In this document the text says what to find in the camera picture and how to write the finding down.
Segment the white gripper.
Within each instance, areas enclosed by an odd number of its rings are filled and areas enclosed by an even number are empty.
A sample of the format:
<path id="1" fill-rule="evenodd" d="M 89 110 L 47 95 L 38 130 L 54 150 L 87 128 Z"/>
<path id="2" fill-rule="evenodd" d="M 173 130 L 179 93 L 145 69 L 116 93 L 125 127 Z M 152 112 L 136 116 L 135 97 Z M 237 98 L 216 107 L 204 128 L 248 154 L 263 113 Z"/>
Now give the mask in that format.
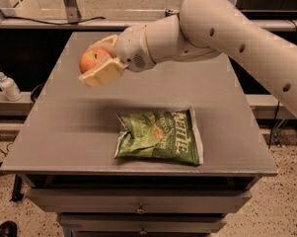
<path id="1" fill-rule="evenodd" d="M 126 68 L 132 72 L 142 72 L 155 66 L 147 45 L 145 25 L 129 27 L 119 36 L 111 35 L 89 46 L 94 47 L 115 52 L 120 59 L 109 58 L 80 75 L 79 80 L 89 87 L 105 85 L 119 79 Z"/>

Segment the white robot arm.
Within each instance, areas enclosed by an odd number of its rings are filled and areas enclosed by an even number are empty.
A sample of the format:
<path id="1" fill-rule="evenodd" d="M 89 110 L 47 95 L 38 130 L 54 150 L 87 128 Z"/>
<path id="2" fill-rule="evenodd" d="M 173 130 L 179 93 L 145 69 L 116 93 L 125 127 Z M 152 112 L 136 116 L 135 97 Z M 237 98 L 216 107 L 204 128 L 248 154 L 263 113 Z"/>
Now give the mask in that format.
<path id="1" fill-rule="evenodd" d="M 126 69 L 211 59 L 224 53 L 239 63 L 297 118 L 297 45 L 266 31 L 228 0 L 184 0 L 177 15 L 132 26 L 82 54 L 79 80 L 97 87 Z"/>

